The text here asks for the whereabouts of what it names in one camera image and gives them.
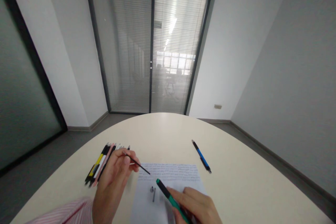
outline sheet of paper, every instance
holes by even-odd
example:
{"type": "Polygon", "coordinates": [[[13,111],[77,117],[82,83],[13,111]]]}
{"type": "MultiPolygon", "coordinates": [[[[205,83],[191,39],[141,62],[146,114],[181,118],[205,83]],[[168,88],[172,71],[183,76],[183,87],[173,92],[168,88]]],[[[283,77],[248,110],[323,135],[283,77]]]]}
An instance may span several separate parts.
{"type": "MultiPolygon", "coordinates": [[[[185,187],[192,187],[205,194],[205,189],[194,164],[159,164],[142,163],[155,179],[160,179],[167,187],[180,192],[185,187]]],[[[172,206],[157,186],[155,180],[140,169],[132,207],[132,224],[139,223],[175,223],[172,206]]]]}

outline left hand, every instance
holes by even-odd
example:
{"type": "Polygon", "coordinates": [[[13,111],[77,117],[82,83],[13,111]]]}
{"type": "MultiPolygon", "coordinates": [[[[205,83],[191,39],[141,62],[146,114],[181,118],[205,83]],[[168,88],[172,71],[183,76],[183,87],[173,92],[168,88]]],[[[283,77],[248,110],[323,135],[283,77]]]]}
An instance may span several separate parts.
{"type": "Polygon", "coordinates": [[[135,152],[132,150],[124,148],[113,151],[100,177],[94,197],[92,206],[94,224],[112,223],[131,172],[139,171],[138,165],[134,164],[130,166],[131,160],[123,152],[140,163],[135,152]]]}

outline oval table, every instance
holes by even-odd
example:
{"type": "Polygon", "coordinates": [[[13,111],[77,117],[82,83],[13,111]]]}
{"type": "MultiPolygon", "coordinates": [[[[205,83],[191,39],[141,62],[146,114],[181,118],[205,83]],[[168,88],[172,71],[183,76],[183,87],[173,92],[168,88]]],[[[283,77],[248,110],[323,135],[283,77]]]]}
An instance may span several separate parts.
{"type": "MultiPolygon", "coordinates": [[[[141,162],[196,164],[207,194],[227,223],[332,223],[294,184],[236,138],[201,120],[151,113],[122,121],[82,146],[37,190],[12,223],[25,223],[74,199],[107,142],[131,145],[141,162]],[[212,174],[191,143],[194,139],[212,174]]],[[[138,173],[132,173],[113,223],[129,223],[138,173]]]]}

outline gray floor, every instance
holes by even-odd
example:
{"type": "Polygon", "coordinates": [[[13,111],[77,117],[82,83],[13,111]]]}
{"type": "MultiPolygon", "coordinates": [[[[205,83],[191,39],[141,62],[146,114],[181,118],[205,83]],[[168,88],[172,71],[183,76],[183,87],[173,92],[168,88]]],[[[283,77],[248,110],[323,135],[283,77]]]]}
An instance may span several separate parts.
{"type": "MultiPolygon", "coordinates": [[[[92,132],[68,131],[0,178],[0,223],[9,223],[35,191],[75,151],[100,132],[133,115],[109,114],[92,132]]],[[[211,123],[246,144],[291,180],[335,222],[333,205],[229,124],[211,123]]]]}

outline green pen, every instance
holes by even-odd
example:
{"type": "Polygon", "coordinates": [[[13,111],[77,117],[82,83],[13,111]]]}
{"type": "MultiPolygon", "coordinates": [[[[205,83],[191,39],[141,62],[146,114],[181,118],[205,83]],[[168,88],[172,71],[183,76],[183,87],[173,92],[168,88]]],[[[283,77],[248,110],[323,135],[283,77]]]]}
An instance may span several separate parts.
{"type": "Polygon", "coordinates": [[[187,218],[185,212],[180,208],[180,206],[177,204],[177,202],[173,199],[173,197],[171,196],[170,192],[167,190],[167,188],[165,187],[165,185],[161,182],[161,180],[157,179],[156,180],[157,185],[159,186],[159,188],[161,189],[161,191],[163,192],[163,194],[166,196],[166,198],[169,200],[169,202],[171,203],[171,205],[175,208],[178,209],[178,211],[180,212],[180,214],[182,215],[184,221],[188,224],[190,224],[189,219],[187,218]]]}

